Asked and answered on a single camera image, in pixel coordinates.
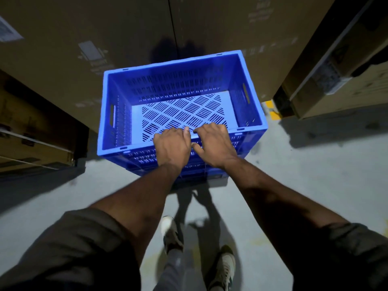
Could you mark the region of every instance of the crate rim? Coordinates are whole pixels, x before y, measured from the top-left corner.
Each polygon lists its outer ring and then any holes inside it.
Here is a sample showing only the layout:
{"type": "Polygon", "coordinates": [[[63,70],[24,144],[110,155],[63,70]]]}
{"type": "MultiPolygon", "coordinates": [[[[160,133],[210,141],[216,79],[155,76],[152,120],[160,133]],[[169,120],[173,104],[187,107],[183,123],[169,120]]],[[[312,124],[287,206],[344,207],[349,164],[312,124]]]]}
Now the crate rim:
{"type": "MultiPolygon", "coordinates": [[[[243,53],[241,52],[241,50],[227,51],[227,52],[197,56],[197,57],[192,57],[192,58],[177,59],[177,60],[171,60],[171,61],[167,61],[167,62],[152,63],[152,64],[147,64],[147,65],[125,67],[125,68],[112,69],[112,70],[105,71],[104,78],[102,81],[102,85],[103,85],[102,104],[101,104],[101,116],[100,116],[100,126],[99,126],[99,135],[101,135],[101,137],[98,137],[98,140],[97,140],[97,155],[98,156],[109,156],[110,154],[115,154],[117,152],[121,152],[123,154],[128,154],[133,149],[145,148],[145,147],[150,147],[150,149],[152,149],[152,147],[154,146],[152,142],[144,142],[144,143],[139,143],[139,144],[123,145],[123,146],[119,146],[119,147],[115,147],[115,148],[111,148],[111,149],[105,149],[105,150],[102,149],[102,144],[103,144],[103,139],[104,139],[104,123],[105,123],[105,117],[106,117],[106,114],[103,111],[106,109],[106,102],[107,102],[107,97],[108,97],[108,93],[107,93],[108,76],[110,74],[120,73],[123,71],[133,71],[133,70],[138,70],[138,69],[152,68],[152,67],[157,66],[157,65],[160,65],[160,66],[170,65],[170,64],[177,64],[177,63],[181,63],[181,62],[185,62],[185,61],[194,61],[194,60],[201,60],[201,59],[205,59],[205,58],[217,57],[217,56],[221,56],[221,55],[235,55],[235,54],[237,54],[239,59],[240,59],[241,66],[243,68],[243,71],[245,73],[245,77],[246,77],[247,82],[248,82],[248,88],[250,89],[250,91],[252,93],[253,102],[255,103],[256,109],[259,113],[259,117],[263,120],[262,120],[261,125],[228,129],[228,133],[234,134],[232,136],[236,136],[236,135],[242,135],[243,132],[245,133],[245,132],[250,132],[250,131],[267,130],[268,123],[266,121],[266,117],[265,117],[263,108],[261,107],[259,98],[257,97],[256,90],[255,90],[255,87],[253,85],[250,73],[248,71],[248,67],[246,66],[243,53]]],[[[198,138],[199,138],[199,136],[197,134],[191,135],[191,139],[198,139],[198,138]]]]}

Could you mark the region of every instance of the gray pants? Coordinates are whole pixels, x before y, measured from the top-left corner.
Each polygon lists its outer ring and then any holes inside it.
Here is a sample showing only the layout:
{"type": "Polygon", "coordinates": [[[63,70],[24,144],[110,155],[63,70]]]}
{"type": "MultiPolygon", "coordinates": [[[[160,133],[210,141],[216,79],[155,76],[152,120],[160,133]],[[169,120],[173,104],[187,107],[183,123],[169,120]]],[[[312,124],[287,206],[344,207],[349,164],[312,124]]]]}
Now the gray pants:
{"type": "MultiPolygon", "coordinates": [[[[181,291],[185,264],[183,252],[172,249],[168,252],[167,262],[154,291],[181,291]]],[[[211,291],[224,291],[221,287],[213,287],[211,291]]]]}

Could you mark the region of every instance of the sneaker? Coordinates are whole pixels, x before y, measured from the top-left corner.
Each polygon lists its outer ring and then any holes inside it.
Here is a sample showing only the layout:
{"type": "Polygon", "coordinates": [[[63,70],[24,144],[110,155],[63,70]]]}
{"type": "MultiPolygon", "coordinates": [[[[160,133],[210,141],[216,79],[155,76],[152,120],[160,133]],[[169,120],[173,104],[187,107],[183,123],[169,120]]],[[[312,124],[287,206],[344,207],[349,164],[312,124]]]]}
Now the sneaker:
{"type": "Polygon", "coordinates": [[[177,224],[171,216],[162,217],[161,232],[166,254],[171,249],[183,251],[183,242],[178,238],[177,224]]]}
{"type": "Polygon", "coordinates": [[[230,247],[222,246],[217,259],[215,277],[209,284],[208,290],[218,286],[222,290],[230,291],[236,269],[236,260],[230,247]]]}

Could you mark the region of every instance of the blue plastic crate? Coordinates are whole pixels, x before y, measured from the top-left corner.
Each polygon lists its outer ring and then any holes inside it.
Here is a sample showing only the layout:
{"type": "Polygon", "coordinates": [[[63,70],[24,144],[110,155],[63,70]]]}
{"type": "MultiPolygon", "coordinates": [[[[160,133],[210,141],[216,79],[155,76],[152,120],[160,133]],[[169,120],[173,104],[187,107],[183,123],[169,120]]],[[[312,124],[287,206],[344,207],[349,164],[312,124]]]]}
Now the blue plastic crate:
{"type": "MultiPolygon", "coordinates": [[[[228,127],[240,157],[267,130],[241,51],[115,69],[104,73],[97,154],[137,175],[158,166],[153,135],[204,123],[228,127]]],[[[177,182],[225,176],[191,151],[177,182]]]]}

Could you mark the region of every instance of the gray floor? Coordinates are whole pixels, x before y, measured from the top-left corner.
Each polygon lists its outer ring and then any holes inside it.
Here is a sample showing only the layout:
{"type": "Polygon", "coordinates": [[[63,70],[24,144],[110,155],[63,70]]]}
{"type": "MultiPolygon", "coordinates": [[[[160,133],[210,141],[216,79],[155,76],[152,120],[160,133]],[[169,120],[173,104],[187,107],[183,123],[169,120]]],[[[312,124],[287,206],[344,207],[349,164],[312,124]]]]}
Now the gray floor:
{"type": "MultiPolygon", "coordinates": [[[[387,110],[381,106],[304,121],[269,120],[269,130],[247,160],[348,220],[388,235],[387,110]]],[[[86,169],[0,184],[0,274],[63,212],[85,207],[136,179],[93,158],[86,169]]],[[[291,274],[233,181],[209,186],[169,195],[163,213],[185,223],[185,289],[205,289],[201,271],[208,269],[219,246],[228,244],[237,260],[234,291],[290,290],[291,274]]],[[[164,260],[158,229],[140,269],[143,290],[152,290],[164,260]]]]}

